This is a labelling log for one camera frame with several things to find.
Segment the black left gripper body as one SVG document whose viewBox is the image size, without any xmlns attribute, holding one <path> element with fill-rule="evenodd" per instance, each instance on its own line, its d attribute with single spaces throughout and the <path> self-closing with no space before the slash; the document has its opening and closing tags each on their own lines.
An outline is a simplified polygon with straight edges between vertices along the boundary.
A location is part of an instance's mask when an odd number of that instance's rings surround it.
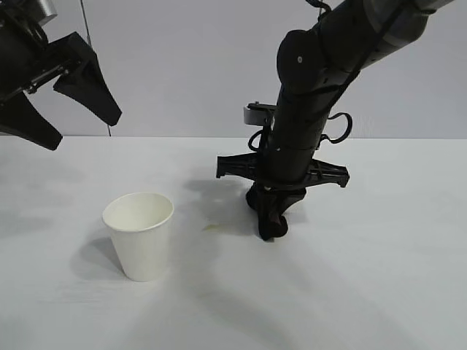
<svg viewBox="0 0 467 350">
<path fill-rule="evenodd" d="M 55 16 L 51 1 L 1 2 L 1 102 L 35 93 L 92 50 L 76 32 L 51 42 L 42 26 Z"/>
</svg>

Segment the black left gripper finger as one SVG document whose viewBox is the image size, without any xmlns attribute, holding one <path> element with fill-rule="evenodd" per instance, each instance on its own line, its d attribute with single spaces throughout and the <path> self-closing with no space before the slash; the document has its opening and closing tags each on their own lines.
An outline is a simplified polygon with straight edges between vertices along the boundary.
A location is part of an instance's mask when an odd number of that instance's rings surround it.
<svg viewBox="0 0 467 350">
<path fill-rule="evenodd" d="M 1 132 L 48 150 L 56 150 L 63 136 L 34 108 L 24 93 L 1 102 Z"/>
<path fill-rule="evenodd" d="M 95 114 L 108 126 L 117 125 L 122 111 L 107 87 L 96 53 L 91 50 L 80 62 L 62 74 L 53 89 Z"/>
</svg>

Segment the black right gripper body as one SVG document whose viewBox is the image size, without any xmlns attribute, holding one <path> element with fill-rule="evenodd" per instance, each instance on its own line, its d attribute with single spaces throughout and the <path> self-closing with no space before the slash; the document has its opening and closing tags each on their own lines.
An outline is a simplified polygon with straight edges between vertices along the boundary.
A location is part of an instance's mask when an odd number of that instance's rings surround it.
<svg viewBox="0 0 467 350">
<path fill-rule="evenodd" d="M 294 95 L 279 93 L 277 104 L 250 103 L 244 108 L 244 122 L 262 127 L 250 137 L 250 153 L 217 158 L 216 177 L 238 176 L 274 190 L 296 190 L 321 184 L 346 187 L 348 170 L 314 158 L 320 142 L 338 144 L 342 136 L 323 134 L 331 119 L 333 91 Z"/>
</svg>

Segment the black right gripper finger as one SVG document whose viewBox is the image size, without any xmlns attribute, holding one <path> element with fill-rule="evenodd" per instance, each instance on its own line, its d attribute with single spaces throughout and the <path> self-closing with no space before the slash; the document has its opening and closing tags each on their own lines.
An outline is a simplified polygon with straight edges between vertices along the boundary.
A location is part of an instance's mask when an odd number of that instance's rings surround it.
<svg viewBox="0 0 467 350">
<path fill-rule="evenodd" d="M 256 211 L 258 217 L 258 233 L 263 241 L 273 241 L 274 223 L 270 214 L 274 211 L 274 195 L 262 187 L 251 187 L 251 208 Z"/>
<path fill-rule="evenodd" d="M 296 190 L 278 190 L 277 191 L 277 215 L 282 217 L 283 214 L 295 203 L 302 201 L 306 195 L 306 189 Z"/>
</svg>

